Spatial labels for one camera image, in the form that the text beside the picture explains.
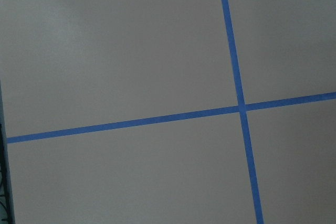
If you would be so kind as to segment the crossing blue tape strip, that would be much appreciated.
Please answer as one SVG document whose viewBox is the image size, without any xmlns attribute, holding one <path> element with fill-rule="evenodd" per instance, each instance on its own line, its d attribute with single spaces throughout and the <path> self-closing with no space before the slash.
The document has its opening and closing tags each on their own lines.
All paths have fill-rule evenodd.
<svg viewBox="0 0 336 224">
<path fill-rule="evenodd" d="M 254 111 L 254 110 L 270 109 L 270 108 L 277 108 L 277 107 L 282 107 L 282 106 L 290 106 L 290 105 L 296 105 L 296 104 L 312 103 L 312 102 L 334 100 L 334 99 L 335 99 L 335 92 L 329 92 L 329 93 L 307 95 L 307 96 L 296 97 L 296 98 L 287 98 L 287 99 L 280 99 L 280 100 L 273 100 L 273 101 L 250 103 L 250 104 L 244 105 L 243 108 L 246 111 Z M 155 117 L 143 118 L 143 119 L 135 119 L 135 120 L 127 120 L 127 121 L 120 121 L 120 122 L 113 122 L 113 123 L 106 123 L 106 124 L 76 127 L 76 128 L 71 128 L 71 129 L 63 129 L 63 130 L 56 130 L 56 131 L 50 131 L 50 132 L 13 136 L 13 137 L 7 138 L 7 142 L 8 144 L 13 144 L 13 143 L 20 143 L 20 142 L 27 142 L 27 141 L 34 141 L 34 140 L 42 140 L 42 139 L 47 139 L 47 138 L 62 137 L 62 136 L 68 136 L 68 135 L 77 135 L 77 134 L 85 134 L 85 133 L 91 133 L 91 132 L 123 129 L 123 128 L 128 128 L 128 127 L 141 126 L 141 125 L 149 125 L 149 124 L 165 123 L 165 122 L 172 122 L 172 121 L 203 118 L 203 117 L 209 117 L 209 116 L 233 114 L 233 113 L 239 113 L 240 111 L 241 109 L 239 106 L 228 106 L 228 107 L 223 107 L 223 108 L 192 111 L 192 112 L 185 112 L 185 113 L 178 113 L 178 114 L 155 116 Z"/>
</svg>

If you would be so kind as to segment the long blue tape strip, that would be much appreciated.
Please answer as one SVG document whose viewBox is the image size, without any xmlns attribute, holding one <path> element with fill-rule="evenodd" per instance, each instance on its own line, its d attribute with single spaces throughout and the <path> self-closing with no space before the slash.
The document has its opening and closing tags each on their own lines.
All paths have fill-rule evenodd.
<svg viewBox="0 0 336 224">
<path fill-rule="evenodd" d="M 243 86 L 242 86 L 242 81 L 241 81 L 239 60 L 238 60 L 236 43 L 235 43 L 235 36 L 234 36 L 233 23 L 232 23 L 232 18 L 231 18 L 231 13 L 230 13 L 229 0 L 221 0 L 221 1 L 222 1 L 223 13 L 224 13 L 224 21 L 225 21 L 225 27 L 226 27 L 229 53 L 230 53 L 230 58 L 231 58 L 231 63 L 232 63 L 234 84 L 235 84 L 237 104 L 238 104 L 238 112 L 240 116 L 241 129 L 242 129 L 243 139 L 244 139 L 244 147 L 245 147 L 246 160 L 247 160 L 247 166 L 248 166 L 251 193 L 253 197 L 255 217 L 256 217 L 256 222 L 258 224 L 262 224 L 264 223 L 264 218 L 263 218 L 262 206 L 261 206 L 261 201 L 260 201 L 258 179 L 257 179 L 256 168 L 255 168 L 253 147 L 252 147 L 251 137 L 250 137 L 247 109 L 246 109 Z"/>
</svg>

